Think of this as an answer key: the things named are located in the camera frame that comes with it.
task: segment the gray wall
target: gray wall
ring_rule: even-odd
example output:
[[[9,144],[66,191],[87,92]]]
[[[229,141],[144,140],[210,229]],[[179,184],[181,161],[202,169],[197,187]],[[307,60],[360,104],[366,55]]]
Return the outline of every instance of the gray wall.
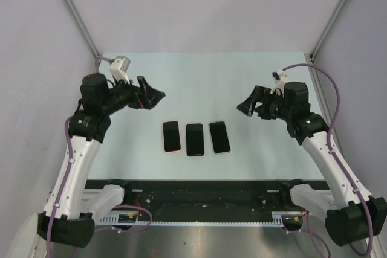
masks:
[[[0,257],[40,212],[93,61],[61,0],[0,0]]]
[[[336,129],[348,163],[375,196],[387,198],[387,0],[350,0],[316,63],[339,85]],[[332,87],[321,79],[333,109]]]

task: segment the metal beam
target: metal beam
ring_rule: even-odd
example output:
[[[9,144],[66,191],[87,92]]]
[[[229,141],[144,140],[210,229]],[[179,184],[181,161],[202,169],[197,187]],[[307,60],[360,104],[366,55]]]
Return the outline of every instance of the metal beam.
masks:
[[[343,12],[346,4],[348,3],[348,0],[339,0],[336,7],[334,8],[331,17],[329,18],[328,23],[326,24],[324,30],[322,31],[322,34],[320,35],[317,43],[315,44],[311,54],[310,58],[312,61],[315,60],[316,56],[319,54],[319,51],[321,49],[321,46],[324,44],[325,40],[328,38],[329,34],[331,33],[334,24],[337,22],[339,16]]]
[[[80,35],[85,40],[91,54],[96,58],[97,56],[100,56],[96,45],[94,44],[85,23],[83,22],[82,18],[80,17],[80,14],[78,12],[78,9],[76,8],[73,0],[63,0],[63,3],[65,4],[67,11],[69,12],[71,18],[73,19]]]

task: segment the cable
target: cable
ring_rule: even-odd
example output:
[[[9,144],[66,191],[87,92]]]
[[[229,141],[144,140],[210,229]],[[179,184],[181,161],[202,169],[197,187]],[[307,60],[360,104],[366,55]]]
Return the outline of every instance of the cable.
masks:
[[[153,216],[152,216],[151,212],[148,211],[147,209],[143,208],[143,207],[136,207],[135,205],[118,205],[118,206],[114,207],[113,210],[116,210],[116,209],[119,209],[119,208],[131,208],[131,209],[138,210],[138,211],[144,211],[145,213],[148,214],[149,221],[148,221],[148,223],[146,223],[145,226],[143,226],[143,227],[141,227],[139,229],[132,230],[132,231],[131,231],[131,229],[129,229],[129,230],[122,230],[122,229],[119,229],[119,228],[116,228],[116,227],[102,227],[102,228],[95,229],[94,232],[97,233],[97,232],[101,232],[103,230],[115,230],[118,233],[121,233],[121,232],[124,232],[124,233],[138,233],[138,232],[141,232],[141,231],[147,229],[151,225],[151,223],[153,221]],[[71,253],[70,258],[75,258],[75,256],[77,255],[77,252],[78,252],[78,248],[74,247],[73,252]]]
[[[284,68],[283,71],[287,71],[288,69],[297,68],[297,67],[300,67],[300,66],[307,66],[309,68],[316,69],[319,72],[321,72],[324,75],[326,75],[326,77],[329,79],[329,81],[331,81],[331,83],[332,83],[332,85],[334,87],[334,90],[336,92],[336,100],[337,100],[336,101],[336,109],[334,111],[333,118],[332,118],[331,124],[329,125],[329,129],[328,129],[328,133],[327,133],[327,145],[328,145],[328,148],[329,148],[333,158],[336,160],[337,164],[339,165],[339,167],[343,171],[344,175],[349,180],[352,188],[355,190],[357,196],[359,197],[359,200],[362,203],[362,206],[364,208],[364,212],[365,212],[366,218],[367,218],[367,223],[368,223],[368,239],[369,239],[368,240],[367,250],[365,251],[365,253],[361,253],[361,252],[359,252],[354,247],[354,245],[350,244],[350,247],[359,256],[369,256],[371,254],[372,246],[373,246],[373,243],[374,243],[374,229],[373,229],[373,226],[372,226],[371,214],[369,213],[369,209],[367,207],[367,204],[366,204],[362,194],[360,193],[359,190],[357,190],[358,189],[357,184],[352,179],[350,173],[347,171],[347,169],[345,168],[345,166],[343,165],[343,163],[341,162],[340,158],[337,156],[335,151],[333,151],[333,147],[332,147],[332,140],[331,140],[332,139],[332,131],[333,131],[334,123],[336,122],[337,115],[339,114],[339,109],[340,109],[340,92],[339,92],[339,88],[337,87],[337,84],[333,80],[333,78],[326,71],[324,71],[323,69],[320,69],[320,68],[318,68],[316,66],[310,65],[308,63],[299,63],[297,65],[288,66],[288,67]]]
[[[315,249],[317,250],[317,252],[319,253],[319,255],[321,256],[321,258],[331,258],[332,255],[331,255],[331,250],[329,249],[328,247],[328,244],[324,241],[324,239],[318,235],[317,233],[315,233],[314,231],[312,231],[309,227],[309,212],[307,212],[307,229],[306,230],[295,230],[295,231],[289,231],[288,229],[286,229],[286,227],[284,226],[284,230],[286,231],[287,234],[298,234],[298,233],[308,233],[310,235],[310,239],[312,240],[312,243],[315,247]],[[327,252],[328,252],[328,257],[325,257],[323,252],[319,249],[314,237],[316,237],[317,239],[319,239],[323,245],[325,246],[325,249],[327,249]]]
[[[108,57],[96,57],[96,60],[94,61],[94,66],[96,67],[96,73],[99,73],[99,66],[101,65],[101,61],[106,61],[108,63],[112,63],[113,60],[109,59]]]
[[[68,175],[70,174],[71,166],[73,165],[70,160],[73,159],[73,146],[71,144],[70,135],[68,134],[68,123],[70,122],[70,119],[72,118],[68,117],[65,121],[65,136],[66,136],[66,142],[67,142],[67,148],[68,148],[68,162],[65,174],[63,176],[62,183],[59,186],[58,193],[55,197],[55,202],[53,205],[53,210],[51,212],[50,220],[48,221],[48,228],[47,228],[47,238],[46,238],[46,249],[47,249],[47,256],[48,258],[53,258],[53,253],[51,252],[51,233],[53,231],[53,224],[54,224],[54,218],[56,214],[57,204],[60,201],[60,197],[62,196],[62,192],[65,188],[66,181],[68,179]]]

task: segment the shiny floor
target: shiny floor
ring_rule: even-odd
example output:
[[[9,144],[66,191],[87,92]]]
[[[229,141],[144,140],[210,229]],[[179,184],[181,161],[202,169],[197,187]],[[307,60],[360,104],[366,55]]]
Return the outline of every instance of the shiny floor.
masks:
[[[357,257],[348,246],[338,247],[324,225],[311,226],[328,242],[332,258]],[[69,258],[72,248],[55,246],[55,258]],[[318,258],[308,234],[289,234],[269,227],[158,227],[135,234],[96,233],[75,257],[82,258]]]

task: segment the phone screen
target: phone screen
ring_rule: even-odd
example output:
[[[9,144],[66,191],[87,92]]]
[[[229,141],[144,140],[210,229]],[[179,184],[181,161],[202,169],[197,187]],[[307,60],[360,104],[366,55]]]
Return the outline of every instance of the phone screen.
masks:
[[[230,143],[224,122],[210,123],[210,134],[214,153],[230,152]]]
[[[204,137],[202,124],[188,124],[186,126],[187,155],[204,155]]]
[[[181,150],[178,121],[163,123],[163,136],[165,152],[177,152]]]

